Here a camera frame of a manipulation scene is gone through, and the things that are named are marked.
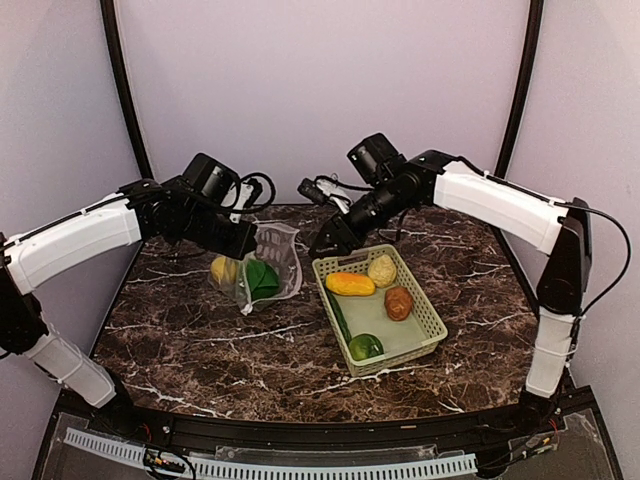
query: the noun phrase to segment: plastic bag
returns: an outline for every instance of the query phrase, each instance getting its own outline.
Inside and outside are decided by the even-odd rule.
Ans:
[[[259,224],[255,252],[242,261],[216,258],[212,264],[210,283],[233,298],[244,315],[254,310],[260,311],[278,300],[293,297],[302,286],[302,270],[295,248],[298,232],[298,229],[283,223]],[[260,267],[255,260],[264,262],[267,268],[263,270],[264,267]],[[279,283],[275,295],[271,295],[275,291],[271,290],[274,288],[271,272],[277,274]]]

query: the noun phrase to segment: cucumber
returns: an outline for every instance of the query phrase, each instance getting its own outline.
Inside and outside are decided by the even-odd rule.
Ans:
[[[342,314],[340,304],[336,300],[336,297],[333,296],[333,293],[329,291],[329,289],[325,287],[324,291],[327,294],[327,298],[329,299],[329,305],[331,305],[333,316],[336,317],[336,321],[338,322],[338,326],[340,327],[340,331],[342,332],[342,337],[344,338],[344,341],[347,343],[347,345],[349,345],[349,342],[351,341],[351,332],[349,331],[347,321]]]

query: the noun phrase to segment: green plastic basket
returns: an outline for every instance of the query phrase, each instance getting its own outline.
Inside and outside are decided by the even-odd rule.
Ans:
[[[335,299],[342,309],[351,334],[355,337],[361,333],[370,333],[380,339],[384,347],[384,355],[354,360],[349,352],[340,327],[329,304],[324,290],[327,275],[334,272],[351,272],[367,274],[371,262],[387,254],[396,264],[398,275],[395,282],[387,288],[377,288],[368,297],[349,297],[335,295]],[[362,377],[379,372],[401,363],[422,357],[435,350],[438,343],[445,339],[447,327],[431,305],[431,302],[416,281],[415,277],[391,245],[379,245],[363,248],[353,252],[348,257],[328,257],[313,261],[313,272],[318,282],[318,290],[322,297],[324,309],[329,316],[331,328],[338,339],[338,345],[344,356],[351,375]],[[385,292],[395,286],[403,286],[413,297],[413,309],[406,320],[394,322],[387,316],[384,307]]]

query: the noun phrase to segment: marble table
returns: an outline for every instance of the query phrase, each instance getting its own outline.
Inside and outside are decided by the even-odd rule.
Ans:
[[[407,216],[396,248],[449,336],[428,356],[352,378],[306,254],[331,214],[278,206],[259,215],[300,229],[304,282],[294,298],[248,316],[207,282],[214,254],[188,242],[149,242],[107,320],[96,360],[121,376],[137,405],[230,419],[404,420],[516,403],[536,319],[491,230],[435,208]],[[369,242],[381,240],[372,234]]]

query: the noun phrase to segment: black cable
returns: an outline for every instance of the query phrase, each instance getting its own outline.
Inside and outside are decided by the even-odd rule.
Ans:
[[[480,176],[484,176],[484,171],[478,167],[476,167],[473,163],[471,163],[471,161],[467,158],[464,157],[458,157],[456,158],[456,160],[461,161],[462,163],[464,163],[468,168],[470,168],[471,170],[473,170],[473,173],[480,175]]]
[[[164,473],[160,473],[158,472],[158,470],[156,469],[156,466],[153,463],[150,463],[149,465],[147,465],[147,467],[149,467],[149,469],[151,471],[146,471],[145,473],[151,477],[154,478],[155,480],[174,480],[175,478],[178,478],[178,476],[169,476],[169,474],[164,474]]]
[[[333,179],[327,175],[318,175],[313,181],[314,183],[317,182],[318,180],[326,180],[327,182],[331,182],[335,185],[337,185],[338,187],[342,187],[346,190],[354,190],[356,192],[371,192],[373,191],[373,188],[371,187],[360,187],[358,185],[349,185],[348,183],[342,183],[341,181],[337,180],[337,179]]]
[[[402,213],[398,216],[398,223],[396,224],[395,239],[389,238],[386,235],[383,235],[382,230],[386,230],[386,229],[382,229],[382,228],[378,229],[378,236],[391,244],[398,243],[400,241],[400,237],[402,236],[402,223],[404,222],[404,218],[407,216],[407,213],[409,213],[409,210],[410,210],[409,208],[403,210]]]
[[[109,432],[111,432],[111,434],[120,437],[120,438],[124,438],[126,440],[133,440],[133,441],[139,441],[140,443],[142,443],[145,446],[145,451],[149,450],[149,447],[151,447],[154,450],[158,450],[158,456],[162,454],[162,452],[167,452],[167,453],[171,453],[173,455],[175,455],[176,457],[178,457],[180,460],[182,460],[187,467],[189,467],[189,470],[191,471],[191,478],[192,480],[197,480],[197,474],[196,474],[196,469],[193,466],[193,464],[189,461],[189,459],[182,455],[180,452],[169,448],[169,447],[162,447],[160,445],[156,445],[155,443],[149,442],[149,441],[144,441],[144,440],[136,440],[134,439],[134,435],[135,432],[131,435],[122,435],[122,433],[118,432],[117,430],[115,430],[111,425],[109,425],[103,418],[101,418],[99,415],[96,415],[95,412],[91,413],[91,418],[93,418],[94,420],[97,420],[103,427],[105,427],[107,430],[109,430]],[[142,425],[138,425],[138,428],[136,429],[136,432],[138,430],[140,430],[140,428],[143,426]]]
[[[238,213],[238,214],[258,213],[263,211],[265,208],[269,207],[271,204],[273,204],[274,200],[276,199],[276,186],[273,183],[273,180],[271,180],[271,178],[268,175],[262,172],[250,173],[249,175],[242,177],[240,179],[240,182],[242,183],[249,178],[262,178],[267,183],[267,185],[269,185],[269,198],[267,199],[267,201],[260,205],[255,205],[251,208],[236,209],[236,208],[230,208],[230,207],[223,207],[195,192],[190,192],[188,190],[182,190],[182,189],[177,189],[173,187],[164,187],[164,188],[168,192],[176,192],[180,195],[186,195],[187,197],[193,198],[197,202],[201,203],[202,205],[206,205],[207,207],[211,208],[212,210],[218,213]]]
[[[511,183],[503,178],[500,177],[495,177],[493,175],[487,175],[487,178],[499,185],[502,185],[504,187],[509,187],[513,190],[517,190],[518,192],[521,193],[526,193],[527,195],[529,195],[530,197],[536,198],[538,200],[540,200],[541,202],[546,202],[549,203],[551,201],[551,199],[549,197],[546,197],[538,192],[534,192],[533,190],[529,190],[528,188],[525,187],[521,187],[518,184],[515,183]]]
[[[618,228],[618,230],[620,230],[620,233],[624,237],[624,241],[627,246],[627,258],[624,262],[622,270],[620,271],[618,276],[604,290],[602,290],[598,295],[596,295],[596,297],[593,300],[591,300],[591,302],[589,302],[586,307],[582,309],[582,311],[580,312],[580,315],[578,316],[578,318],[580,319],[584,317],[586,313],[591,309],[591,307],[593,307],[598,301],[600,301],[602,297],[604,297],[618,283],[620,283],[620,280],[622,280],[622,277],[626,275],[627,270],[629,270],[629,265],[631,264],[631,254],[632,254],[631,239],[629,238],[629,234],[627,233],[625,228],[622,226],[622,224],[618,220],[613,218],[611,215],[609,215],[608,213],[602,212],[600,210],[596,210],[595,208],[591,208],[591,207],[582,207],[580,205],[574,205],[572,203],[559,203],[558,205],[562,207],[572,208],[574,210],[582,210],[584,212],[591,213],[593,215],[598,215],[602,218],[609,220]]]
[[[493,460],[492,460],[492,461],[490,461],[490,462],[484,463],[484,464],[482,464],[482,465],[478,465],[478,467],[477,467],[477,468],[478,468],[478,469],[487,469],[487,468],[490,468],[490,469],[492,469],[492,470],[493,470],[493,469],[497,469],[497,468],[502,468],[502,467],[504,467],[504,465],[503,465],[503,464],[502,464],[502,465],[499,465],[499,466],[496,466],[496,465],[494,465],[494,464],[498,463],[500,460],[503,460],[503,459],[505,459],[505,458],[507,458],[507,457],[509,457],[509,456],[513,455],[515,452],[517,452],[518,450],[520,450],[522,447],[526,446],[526,445],[527,445],[527,443],[529,443],[529,442],[531,441],[531,439],[533,439],[536,435],[538,435],[538,434],[542,431],[542,429],[543,429],[544,427],[546,427],[546,424],[543,424],[542,426],[538,427],[536,430],[534,430],[534,432],[533,432],[531,435],[529,435],[527,438],[525,438],[524,440],[522,440],[521,442],[519,442],[515,447],[510,448],[510,449],[509,449],[509,451],[508,451],[507,453],[505,453],[504,455],[500,455],[498,458],[495,458],[495,459],[493,459]]]
[[[337,198],[339,200],[342,200],[343,202],[345,202],[347,204],[347,207],[350,207],[353,202],[351,201],[351,199],[349,197],[344,197],[342,195],[337,195],[335,193],[332,193],[331,195],[329,195],[329,198]]]
[[[502,468],[507,468],[510,467],[511,465],[515,465],[516,463],[519,463],[523,460],[526,460],[528,457],[525,457],[524,455],[520,454],[519,456],[517,456],[516,458],[514,458],[513,460],[508,461],[507,463],[502,463],[500,465],[493,465],[491,467],[483,467],[485,470],[498,470],[498,469],[502,469]]]
[[[147,453],[147,451],[149,450],[149,447],[151,447],[154,450],[158,450],[158,454],[156,455],[158,458],[160,458],[160,455],[162,455],[162,453],[164,453],[164,452],[171,453],[172,455],[175,455],[176,457],[178,457],[189,468],[189,471],[191,472],[191,479],[192,480],[197,480],[196,469],[193,466],[193,464],[191,463],[191,461],[189,461],[189,459],[186,456],[182,455],[181,453],[175,451],[172,448],[161,447],[160,445],[155,445],[153,443],[144,442],[144,445],[145,445],[145,453]],[[154,474],[163,475],[165,478],[178,478],[178,477],[182,476],[182,474],[177,475],[177,476],[171,476],[170,474],[165,474],[165,473],[158,472],[155,469],[155,465],[154,466],[147,465],[147,466],[149,468],[151,468],[151,471]]]

